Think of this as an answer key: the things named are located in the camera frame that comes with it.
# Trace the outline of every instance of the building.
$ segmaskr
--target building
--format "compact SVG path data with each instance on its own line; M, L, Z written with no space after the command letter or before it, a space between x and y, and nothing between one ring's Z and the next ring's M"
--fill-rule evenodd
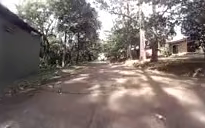
M0 84L38 71L40 33L0 4Z
M167 42L171 54L196 52L194 44L194 41L188 38Z

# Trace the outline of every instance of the roof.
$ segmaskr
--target roof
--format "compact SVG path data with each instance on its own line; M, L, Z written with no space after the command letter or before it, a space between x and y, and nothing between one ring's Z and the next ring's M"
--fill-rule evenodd
M188 40L187 38L183 38L183 39L180 39L180 40L169 41L167 43L169 43L169 44L178 44L178 43L182 43L182 42L187 41L187 40Z
M0 4L0 15L7 21L13 23L14 25L18 26L24 31L27 31L28 33L35 32L41 35L39 31L31 27L29 24L27 24L22 19L20 19L16 14L12 13L11 11L9 11L6 7L4 7L1 4Z

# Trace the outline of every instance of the utility pole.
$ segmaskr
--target utility pole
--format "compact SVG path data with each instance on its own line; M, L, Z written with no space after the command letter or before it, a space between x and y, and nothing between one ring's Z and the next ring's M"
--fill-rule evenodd
M141 61L146 60L146 52L145 52L145 31L142 28L142 7L141 1L138 0L138 8L139 8L139 34L140 34L140 57Z

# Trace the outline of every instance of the dirt road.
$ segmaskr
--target dirt road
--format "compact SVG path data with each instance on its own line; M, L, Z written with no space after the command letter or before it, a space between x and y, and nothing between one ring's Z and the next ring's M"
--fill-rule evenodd
M205 81L94 63L0 101L0 128L205 128Z

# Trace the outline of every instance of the gray wall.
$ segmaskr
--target gray wall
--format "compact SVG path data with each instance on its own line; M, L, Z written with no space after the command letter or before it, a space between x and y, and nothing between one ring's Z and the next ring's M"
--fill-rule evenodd
M0 84L38 71L40 38L0 16Z

